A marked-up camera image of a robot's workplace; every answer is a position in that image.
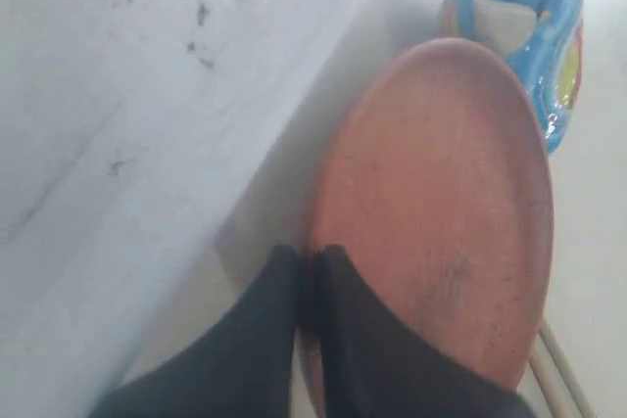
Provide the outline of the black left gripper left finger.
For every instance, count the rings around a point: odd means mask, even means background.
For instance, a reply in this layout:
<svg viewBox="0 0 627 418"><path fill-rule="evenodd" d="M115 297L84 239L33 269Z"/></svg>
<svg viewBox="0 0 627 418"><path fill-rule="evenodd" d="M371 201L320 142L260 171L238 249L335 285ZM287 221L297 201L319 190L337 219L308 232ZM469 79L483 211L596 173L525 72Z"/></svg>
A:
<svg viewBox="0 0 627 418"><path fill-rule="evenodd" d="M287 417L300 261L276 246L241 299L184 351L110 392L95 417Z"/></svg>

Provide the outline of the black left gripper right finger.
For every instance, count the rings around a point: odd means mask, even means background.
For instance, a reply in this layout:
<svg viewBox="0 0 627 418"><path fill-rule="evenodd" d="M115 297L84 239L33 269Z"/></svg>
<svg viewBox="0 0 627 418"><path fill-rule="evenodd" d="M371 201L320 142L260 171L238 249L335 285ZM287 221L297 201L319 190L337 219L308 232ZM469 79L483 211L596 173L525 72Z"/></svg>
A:
<svg viewBox="0 0 627 418"><path fill-rule="evenodd" d="M532 416L520 395L414 333L367 286L343 248L316 254L313 284L327 416Z"/></svg>

